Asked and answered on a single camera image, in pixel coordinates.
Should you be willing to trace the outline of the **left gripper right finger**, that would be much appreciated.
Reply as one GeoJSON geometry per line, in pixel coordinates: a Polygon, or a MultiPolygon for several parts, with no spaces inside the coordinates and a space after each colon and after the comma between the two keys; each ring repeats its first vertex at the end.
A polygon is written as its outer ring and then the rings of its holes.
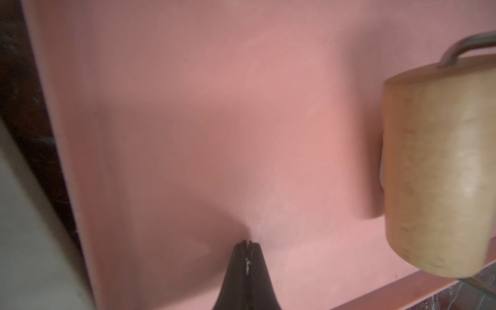
{"type": "Polygon", "coordinates": [[[246,256],[248,309],[277,309],[277,301],[261,245],[249,242],[246,256]]]}

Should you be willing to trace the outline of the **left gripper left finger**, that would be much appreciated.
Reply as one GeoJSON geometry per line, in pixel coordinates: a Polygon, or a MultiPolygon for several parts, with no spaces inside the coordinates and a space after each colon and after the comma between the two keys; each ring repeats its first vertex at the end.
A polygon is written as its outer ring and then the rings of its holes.
{"type": "Polygon", "coordinates": [[[248,243],[236,244],[214,310],[248,309],[248,243]]]}

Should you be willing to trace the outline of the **wooden dough roller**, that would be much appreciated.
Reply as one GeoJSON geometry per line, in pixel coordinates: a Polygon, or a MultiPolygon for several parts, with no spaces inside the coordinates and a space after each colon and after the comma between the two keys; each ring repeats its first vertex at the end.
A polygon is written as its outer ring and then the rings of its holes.
{"type": "Polygon", "coordinates": [[[429,274],[484,266],[495,221],[495,32],[383,86],[382,184],[388,244],[429,274]]]}

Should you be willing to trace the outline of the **white dough piece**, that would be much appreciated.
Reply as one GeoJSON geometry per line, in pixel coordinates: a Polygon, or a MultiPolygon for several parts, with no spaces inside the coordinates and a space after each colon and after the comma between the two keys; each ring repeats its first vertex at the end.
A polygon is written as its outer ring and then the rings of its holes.
{"type": "Polygon", "coordinates": [[[384,190],[384,146],[381,149],[381,162],[380,162],[380,171],[379,171],[379,180],[381,189],[384,190]]]}

